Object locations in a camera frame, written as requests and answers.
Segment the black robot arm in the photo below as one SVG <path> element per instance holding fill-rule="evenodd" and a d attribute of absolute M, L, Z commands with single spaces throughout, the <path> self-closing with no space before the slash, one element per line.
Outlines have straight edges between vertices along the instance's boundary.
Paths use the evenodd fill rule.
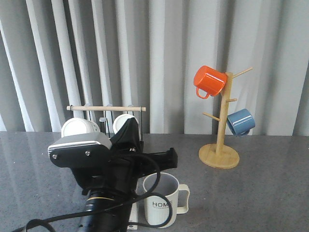
<path fill-rule="evenodd" d="M 125 232 L 134 203 L 150 196 L 167 201 L 155 188 L 161 171 L 177 166 L 175 150 L 144 153 L 135 118 L 127 119 L 109 141 L 110 148 L 95 145 L 73 152 L 84 158 L 71 171 L 89 202 L 79 215 L 80 232 Z"/>

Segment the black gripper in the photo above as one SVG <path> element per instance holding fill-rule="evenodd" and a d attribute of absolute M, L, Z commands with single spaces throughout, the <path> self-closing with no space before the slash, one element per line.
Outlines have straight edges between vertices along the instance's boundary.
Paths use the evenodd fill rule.
<path fill-rule="evenodd" d="M 135 118 L 127 119 L 110 141 L 110 152 L 114 156 L 102 164 L 96 163 L 96 167 L 72 168 L 83 195 L 99 192 L 104 196 L 132 196 L 139 178 L 157 170 L 177 168 L 178 155 L 173 147 L 165 152 L 143 153 L 143 141 Z M 129 153 L 131 148 L 137 153 Z"/>

